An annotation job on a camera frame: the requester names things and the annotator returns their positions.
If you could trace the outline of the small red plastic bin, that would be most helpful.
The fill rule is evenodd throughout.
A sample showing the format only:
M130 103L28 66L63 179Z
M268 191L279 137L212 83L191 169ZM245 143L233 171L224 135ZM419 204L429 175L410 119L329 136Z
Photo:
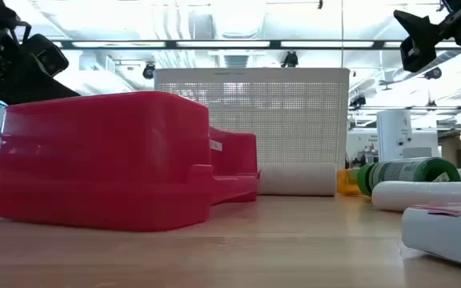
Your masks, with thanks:
M212 204L255 202L260 179L256 136L211 127L210 148L216 181Z

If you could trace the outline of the green capped bottle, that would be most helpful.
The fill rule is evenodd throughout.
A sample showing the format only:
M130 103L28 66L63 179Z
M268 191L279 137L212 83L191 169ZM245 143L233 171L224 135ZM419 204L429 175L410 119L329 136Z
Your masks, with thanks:
M460 182L458 168L443 158L407 158L366 164L356 174L361 194L371 196L380 182Z

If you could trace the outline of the black overhead frame beam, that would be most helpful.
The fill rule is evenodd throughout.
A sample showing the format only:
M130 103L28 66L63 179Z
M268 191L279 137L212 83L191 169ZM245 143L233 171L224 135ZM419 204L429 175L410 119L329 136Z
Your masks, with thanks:
M63 50L397 50L394 40L54 40Z

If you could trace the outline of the orange pill bottle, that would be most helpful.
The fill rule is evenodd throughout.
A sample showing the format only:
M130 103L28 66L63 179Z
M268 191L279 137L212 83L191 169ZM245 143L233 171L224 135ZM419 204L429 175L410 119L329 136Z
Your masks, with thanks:
M339 170L337 173L337 192L342 196L360 196L358 185L359 168Z

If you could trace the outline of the white box with red trim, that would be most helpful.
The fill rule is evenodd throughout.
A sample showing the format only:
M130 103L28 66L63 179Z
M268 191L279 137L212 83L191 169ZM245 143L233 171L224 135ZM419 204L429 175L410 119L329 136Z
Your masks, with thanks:
M461 202L407 208L402 216L402 242L461 263Z

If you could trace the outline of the white perforated plastic basket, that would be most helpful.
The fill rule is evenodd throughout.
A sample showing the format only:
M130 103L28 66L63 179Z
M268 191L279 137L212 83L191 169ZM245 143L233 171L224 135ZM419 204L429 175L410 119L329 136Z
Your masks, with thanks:
M259 170L271 162L344 167L346 68L161 69L154 88L207 106L210 124L256 136Z

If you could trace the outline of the white round pillar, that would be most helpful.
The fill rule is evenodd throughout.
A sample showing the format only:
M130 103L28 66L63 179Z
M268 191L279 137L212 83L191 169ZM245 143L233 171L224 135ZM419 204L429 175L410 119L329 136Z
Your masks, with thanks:
M409 110L384 110L377 113L379 161L403 158L403 150L412 140Z

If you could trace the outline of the white plastic tube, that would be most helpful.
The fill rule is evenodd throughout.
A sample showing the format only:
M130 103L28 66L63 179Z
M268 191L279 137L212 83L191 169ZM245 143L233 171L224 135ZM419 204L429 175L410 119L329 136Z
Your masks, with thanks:
M380 210L404 212L413 205L461 202L461 182L380 182L371 193Z

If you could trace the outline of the large red plastic bin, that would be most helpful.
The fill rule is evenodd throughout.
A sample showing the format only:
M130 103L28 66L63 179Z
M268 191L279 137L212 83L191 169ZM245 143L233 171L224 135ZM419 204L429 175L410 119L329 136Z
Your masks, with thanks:
M9 107L0 141L0 218L109 230L208 219L209 111L162 92Z

